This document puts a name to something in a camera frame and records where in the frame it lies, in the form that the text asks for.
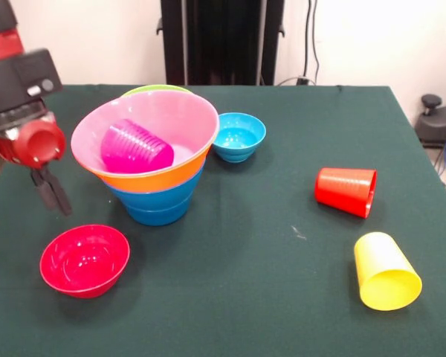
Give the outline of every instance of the pink cup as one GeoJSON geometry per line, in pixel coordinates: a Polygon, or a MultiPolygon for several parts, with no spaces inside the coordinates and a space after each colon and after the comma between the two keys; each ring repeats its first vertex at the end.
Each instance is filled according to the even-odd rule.
{"type": "Polygon", "coordinates": [[[101,157],[112,173],[147,173],[169,167],[173,148],[130,119],[113,123],[101,142],[101,157]]]}

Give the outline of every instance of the table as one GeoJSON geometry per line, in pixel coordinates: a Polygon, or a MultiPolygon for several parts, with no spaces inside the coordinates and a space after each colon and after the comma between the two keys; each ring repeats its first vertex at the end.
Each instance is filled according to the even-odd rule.
{"type": "MultiPolygon", "coordinates": [[[[47,102],[68,142],[80,118],[131,86],[67,86],[47,102]]],[[[134,222],[71,153],[52,165],[74,213],[46,211],[27,170],[0,178],[0,356],[446,356],[446,192],[389,88],[193,87],[268,135],[231,165],[210,153],[176,223],[134,222]],[[374,167],[368,219],[318,205],[322,166],[374,167]],[[121,230],[132,256],[95,300],[48,288],[42,250],[76,225],[121,230]],[[405,309],[358,297],[353,246],[392,235],[423,279],[405,309]]]]}

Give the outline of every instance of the light blue bowl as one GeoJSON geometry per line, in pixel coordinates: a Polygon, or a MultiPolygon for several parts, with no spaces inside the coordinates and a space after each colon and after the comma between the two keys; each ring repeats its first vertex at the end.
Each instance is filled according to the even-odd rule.
{"type": "Polygon", "coordinates": [[[220,131],[213,143],[215,152],[225,161],[243,162],[266,136],[266,127],[253,115],[224,113],[219,115],[220,131]]]}
{"type": "Polygon", "coordinates": [[[179,220],[188,211],[191,200],[192,194],[183,202],[166,210],[139,210],[138,208],[130,206],[125,207],[127,213],[143,225],[169,225],[179,220]]]}
{"type": "Polygon", "coordinates": [[[202,172],[203,166],[187,182],[159,192],[133,193],[107,186],[137,222],[144,225],[168,225],[187,212],[202,172]]]}

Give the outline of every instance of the pink bowl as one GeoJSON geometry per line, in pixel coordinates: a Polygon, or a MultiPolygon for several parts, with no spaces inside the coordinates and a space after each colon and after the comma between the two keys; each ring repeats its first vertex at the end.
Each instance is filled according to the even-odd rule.
{"type": "Polygon", "coordinates": [[[87,115],[71,138],[77,161],[118,190],[149,193],[190,180],[201,168],[219,131],[210,102],[182,91],[146,91],[112,100],[87,115]],[[172,146],[171,167],[148,173],[110,173],[100,155],[107,129],[128,118],[172,146]]]}

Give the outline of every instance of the yellow cup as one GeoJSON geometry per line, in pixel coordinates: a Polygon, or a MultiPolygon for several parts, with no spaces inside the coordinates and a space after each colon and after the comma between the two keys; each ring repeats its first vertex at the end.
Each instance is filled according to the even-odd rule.
{"type": "Polygon", "coordinates": [[[365,234],[355,243],[354,253],[360,297],[368,307],[396,310],[420,295],[421,278],[388,234],[365,234]]]}

